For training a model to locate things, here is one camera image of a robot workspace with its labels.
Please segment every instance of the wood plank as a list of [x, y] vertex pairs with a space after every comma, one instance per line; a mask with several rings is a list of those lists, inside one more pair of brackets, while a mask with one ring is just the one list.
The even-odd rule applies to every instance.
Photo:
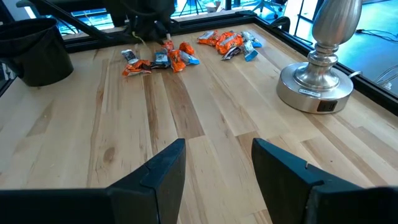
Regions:
[[282, 70], [284, 67], [292, 63], [307, 61], [306, 55], [302, 55], [295, 50], [290, 49], [281, 40], [267, 33], [259, 26], [250, 24], [248, 25], [248, 28], [253, 32], [253, 35], [258, 37], [258, 39], [264, 43], [264, 46], [258, 49], [258, 52], [274, 64], [279, 70]]
[[177, 139], [162, 74], [144, 76], [147, 114], [152, 153], [157, 154]]
[[[191, 35], [189, 38], [183, 38], [181, 36], [173, 37], [173, 42], [175, 45], [179, 45], [181, 42], [185, 41], [194, 46], [195, 49], [198, 47], [210, 47], [210, 46], [202, 46], [196, 43], [196, 36]], [[200, 55], [197, 53], [195, 56], [201, 60]], [[229, 125], [229, 128], [232, 130], [235, 136], [248, 133], [251, 131], [255, 131], [257, 126], [254, 124], [254, 121], [250, 118], [245, 108], [243, 108], [234, 98], [234, 96], [228, 91], [222, 89], [222, 87], [218, 84], [215, 78], [210, 75], [207, 70], [200, 70], [201, 79], [204, 81], [204, 85], [208, 87], [211, 95], [215, 99], [218, 108], [224, 116], [224, 119]]]
[[252, 88], [250, 83], [231, 62], [221, 62], [214, 49], [196, 47], [197, 55], [206, 65], [208, 72], [216, 79], [225, 92], [230, 92], [237, 102], [246, 109], [258, 127], [259, 134], [271, 138], [288, 131], [281, 117]]
[[312, 165], [322, 168], [321, 165], [314, 159], [314, 157], [301, 145], [300, 141], [293, 134], [284, 134], [274, 138], [268, 139], [268, 141], [281, 149], [284, 149]]
[[[9, 167], [12, 154], [19, 141], [28, 135], [37, 118], [40, 117], [45, 108], [53, 100], [51, 95], [38, 93], [37, 89], [31, 88], [29, 91], [31, 92], [21, 98], [20, 103], [15, 106], [14, 111], [4, 111], [4, 114], [2, 114], [7, 119], [4, 119], [6, 122], [0, 131], [0, 142], [2, 142], [0, 150], [0, 172]], [[2, 101], [5, 105], [0, 108], [7, 107], [7, 102]]]
[[251, 145], [253, 143], [253, 139], [259, 137], [260, 135], [255, 131], [251, 133], [242, 134], [240, 136], [236, 136], [236, 139], [238, 140], [241, 149], [243, 150], [249, 161], [251, 161]]
[[43, 145], [44, 134], [23, 138], [13, 152], [10, 166], [0, 174], [0, 189], [23, 189]]
[[[242, 57], [235, 57], [234, 65], [243, 74], [262, 99], [283, 119], [287, 129], [296, 135], [298, 140], [314, 138], [320, 135], [319, 130], [303, 115], [301, 111], [292, 110], [276, 93], [279, 69], [274, 67], [262, 55], [258, 55], [252, 62], [246, 62]], [[268, 70], [261, 69], [266, 65]]]
[[189, 140], [193, 171], [203, 200], [203, 208], [208, 223], [239, 223], [235, 206], [238, 205], [229, 193], [224, 182], [218, 156], [206, 136]]
[[357, 136], [363, 143], [368, 145], [375, 153], [383, 158], [391, 167], [398, 169], [398, 152], [380, 140], [372, 132], [364, 127], [359, 127], [352, 130], [353, 134]]
[[179, 218], [183, 224], [208, 224], [205, 203], [200, 196], [200, 187], [196, 177], [195, 165], [189, 142], [186, 142], [187, 161], [185, 168], [185, 185], [181, 200]]
[[204, 135], [197, 113], [180, 77], [171, 72], [162, 73], [162, 77], [178, 137], [191, 139]]
[[[47, 115], [50, 121], [42, 120], [48, 123], [48, 126], [45, 129], [46, 135], [40, 154], [29, 174], [27, 188], [86, 186], [90, 158], [88, 139], [93, 129], [91, 121], [94, 119], [96, 86], [99, 85], [100, 78], [80, 74], [101, 74], [102, 68], [101, 62], [95, 66], [75, 68], [73, 74], [68, 77], [69, 82], [64, 83], [62, 88], [56, 89], [61, 97], [54, 99], [46, 106], [45, 110], [51, 112]], [[72, 85], [75, 91], [68, 89]], [[43, 87], [43, 93], [54, 94], [55, 90], [52, 87]], [[80, 94], [82, 89], [86, 92], [84, 96]]]
[[217, 108], [211, 93], [201, 79], [206, 67], [196, 65], [187, 68], [180, 76], [197, 111], [203, 130], [216, 149], [221, 173], [231, 192], [230, 197], [239, 202], [239, 212], [252, 213], [265, 209], [261, 193], [256, 187], [256, 177], [250, 160], [244, 155], [223, 115]]
[[139, 75], [122, 78], [124, 64], [115, 51], [105, 83], [90, 187], [110, 185], [152, 157], [144, 82]]
[[397, 184], [398, 172], [333, 116], [307, 115], [307, 118], [374, 185]]
[[302, 144], [323, 170], [361, 187], [372, 187], [374, 185], [326, 137], [319, 136], [303, 141]]

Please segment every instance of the wooden table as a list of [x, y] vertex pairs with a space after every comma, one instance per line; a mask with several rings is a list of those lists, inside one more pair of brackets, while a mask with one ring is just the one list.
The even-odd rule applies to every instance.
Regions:
[[[179, 223], [271, 223], [251, 164], [254, 137], [363, 187], [398, 184], [398, 120], [358, 92], [336, 114], [283, 103], [279, 72], [305, 57], [254, 24], [253, 62], [221, 61], [190, 42], [200, 65], [123, 78], [123, 45], [71, 54], [75, 71], [42, 88], [16, 80], [0, 98], [0, 188], [104, 187], [177, 138], [187, 140]], [[153, 59], [160, 46], [140, 45]]]

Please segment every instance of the snack bag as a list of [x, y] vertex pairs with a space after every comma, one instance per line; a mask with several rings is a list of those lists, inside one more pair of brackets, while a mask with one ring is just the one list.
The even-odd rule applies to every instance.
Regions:
[[156, 52], [155, 53], [155, 63], [156, 64], [164, 64], [164, 65], [170, 65], [169, 58], [167, 57], [167, 54], [163, 52]]
[[140, 73], [150, 73], [150, 62], [148, 60], [138, 60], [132, 65], [127, 64], [122, 76], [129, 77]]
[[138, 62], [138, 58], [131, 49], [122, 50], [121, 53], [130, 65]]
[[241, 47], [233, 47], [221, 59], [229, 60], [229, 59], [233, 58], [235, 55], [241, 53], [241, 51], [242, 51]]
[[233, 31], [229, 31], [229, 32], [225, 32], [223, 33], [220, 38], [218, 39], [217, 43], [216, 43], [216, 50], [218, 50], [220, 48], [220, 43], [222, 43], [222, 41], [228, 39], [228, 37], [233, 36], [235, 33]]
[[217, 41], [220, 39], [217, 30], [206, 31], [203, 35], [197, 38], [199, 44], [207, 44], [215, 46]]
[[185, 63], [182, 61], [180, 56], [180, 50], [172, 50], [169, 53], [169, 57], [172, 63], [173, 72], [181, 72], [185, 68]]
[[243, 54], [244, 59], [247, 62], [250, 62], [259, 54], [257, 50], [254, 49], [251, 40], [248, 40], [246, 43], [244, 43]]
[[190, 64], [199, 65], [200, 64], [200, 62], [199, 62], [199, 60], [197, 58], [195, 58], [194, 56], [189, 55], [189, 54], [187, 54], [187, 53], [185, 53], [183, 51], [180, 52], [180, 57], [181, 57], [181, 60], [184, 62], [185, 65], [190, 65]]
[[182, 50], [183, 52], [193, 55], [195, 53], [195, 51], [193, 50], [193, 47], [187, 43], [187, 42], [182, 42], [180, 44], [180, 50]]
[[248, 40], [252, 41], [253, 47], [262, 47], [262, 44], [255, 38], [251, 33], [247, 31], [242, 31], [243, 41], [247, 42]]
[[172, 50], [174, 50], [174, 44], [171, 40], [166, 40], [163, 45], [163, 51], [166, 54], [169, 54]]
[[216, 49], [218, 53], [224, 55], [233, 47], [240, 47], [243, 45], [243, 38], [239, 34], [233, 34], [224, 41], [217, 43]]

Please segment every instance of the blue candy wrapper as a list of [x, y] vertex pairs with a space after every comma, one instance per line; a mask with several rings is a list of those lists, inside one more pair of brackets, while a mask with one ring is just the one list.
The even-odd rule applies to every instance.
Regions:
[[180, 51], [180, 57], [181, 57], [181, 60], [186, 65], [191, 65], [191, 64], [192, 65], [199, 65], [200, 64], [200, 62], [199, 62], [199, 60], [197, 58], [195, 58], [194, 56], [189, 55], [189, 54], [187, 54], [187, 53], [185, 53], [183, 51]]
[[165, 54], [163, 52], [156, 52], [155, 53], [155, 63], [158, 64], [158, 65], [169, 66], [170, 65], [170, 60], [167, 57], [167, 54]]
[[248, 40], [243, 45], [243, 54], [245, 61], [250, 62], [259, 54], [259, 52], [253, 48], [251, 40]]

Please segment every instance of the power cord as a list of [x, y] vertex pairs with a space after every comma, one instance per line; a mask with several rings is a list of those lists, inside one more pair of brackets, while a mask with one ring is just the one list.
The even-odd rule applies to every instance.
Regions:
[[[385, 35], [379, 35], [379, 34], [375, 34], [374, 32], [380, 32], [380, 33], [384, 33], [384, 34], [389, 34], [391, 36], [393, 36], [394, 38], [385, 36]], [[394, 43], [398, 43], [398, 34], [393, 34], [387, 31], [383, 31], [383, 30], [367, 30], [367, 29], [357, 29], [355, 31], [355, 33], [357, 34], [367, 34], [367, 35], [373, 35], [375, 37], [380, 37], [384, 40], [390, 41], [390, 42], [394, 42]]]
[[391, 90], [392, 88], [392, 81], [394, 81], [398, 77], [398, 65], [394, 65], [384, 71], [381, 75], [379, 75], [375, 79], [375, 83], [386, 90]]

